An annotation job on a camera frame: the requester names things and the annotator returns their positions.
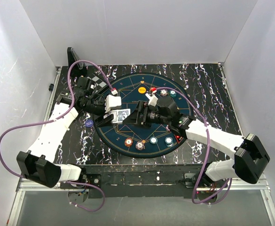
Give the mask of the playing card deck box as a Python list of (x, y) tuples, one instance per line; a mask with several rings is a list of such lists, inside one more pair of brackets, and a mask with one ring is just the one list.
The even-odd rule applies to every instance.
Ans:
[(131, 109), (113, 110), (113, 111), (110, 111), (110, 114), (113, 115), (113, 119), (111, 123), (113, 124), (123, 123), (123, 120), (125, 120), (131, 114)]

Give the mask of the red chip stack bottom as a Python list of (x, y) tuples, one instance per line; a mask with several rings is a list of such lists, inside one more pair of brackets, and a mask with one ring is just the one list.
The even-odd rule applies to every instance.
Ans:
[(126, 147), (131, 147), (133, 145), (133, 140), (131, 138), (127, 138), (124, 144)]

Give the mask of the green chip stack bottom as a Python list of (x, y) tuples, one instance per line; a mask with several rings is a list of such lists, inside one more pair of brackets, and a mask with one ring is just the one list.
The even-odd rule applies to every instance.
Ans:
[(150, 141), (151, 144), (156, 144), (157, 143), (157, 138), (156, 137), (151, 137), (149, 139), (149, 141)]

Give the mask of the green chip stack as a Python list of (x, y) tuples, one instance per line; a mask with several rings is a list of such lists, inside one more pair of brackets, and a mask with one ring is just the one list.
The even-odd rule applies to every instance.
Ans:
[(149, 141), (150, 141), (151, 144), (156, 144), (157, 143), (157, 138), (156, 137), (151, 137), (149, 139)]
[(176, 97), (176, 96), (177, 96), (177, 93), (176, 93), (174, 90), (170, 90), (170, 91), (169, 91), (169, 95), (170, 95), (171, 97)]
[(173, 146), (173, 139), (172, 139), (171, 137), (166, 137), (166, 138), (165, 138), (165, 144), (166, 144), (168, 147)]

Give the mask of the blue chip stack top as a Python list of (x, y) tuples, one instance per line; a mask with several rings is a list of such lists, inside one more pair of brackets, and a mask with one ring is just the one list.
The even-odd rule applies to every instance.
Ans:
[(166, 89), (160, 90), (160, 96), (165, 97), (168, 95), (168, 91)]

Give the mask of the green chip stack top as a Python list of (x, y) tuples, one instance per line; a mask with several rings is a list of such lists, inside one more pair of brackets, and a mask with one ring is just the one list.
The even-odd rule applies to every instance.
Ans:
[(171, 97), (176, 97), (176, 96), (177, 96), (177, 93), (176, 93), (174, 90), (170, 90), (170, 91), (169, 91), (169, 95), (170, 95)]

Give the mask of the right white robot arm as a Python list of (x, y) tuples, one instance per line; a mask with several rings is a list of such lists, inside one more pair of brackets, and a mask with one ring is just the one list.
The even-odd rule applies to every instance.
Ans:
[(270, 162), (258, 136), (250, 133), (243, 137), (213, 128), (193, 116), (180, 113), (171, 97), (161, 97), (154, 103), (139, 101), (135, 110), (123, 120), (123, 124), (144, 128), (153, 123), (165, 124), (173, 134), (206, 144), (230, 157), (226, 161), (204, 165), (199, 180), (205, 187), (227, 178), (240, 178), (256, 184)]

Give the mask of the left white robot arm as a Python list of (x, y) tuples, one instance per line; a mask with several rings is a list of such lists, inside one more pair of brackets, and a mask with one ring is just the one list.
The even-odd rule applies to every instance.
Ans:
[(55, 164), (56, 151), (70, 125), (80, 112), (94, 114), (100, 121), (111, 122), (111, 111), (121, 105), (121, 97), (116, 89), (97, 100), (94, 80), (79, 77), (77, 84), (69, 86), (68, 93), (61, 93), (54, 105), (48, 121), (26, 152), (20, 151), (16, 157), (23, 178), (52, 188), (59, 182), (71, 181), (76, 188), (86, 185), (87, 177), (82, 168), (74, 164)]

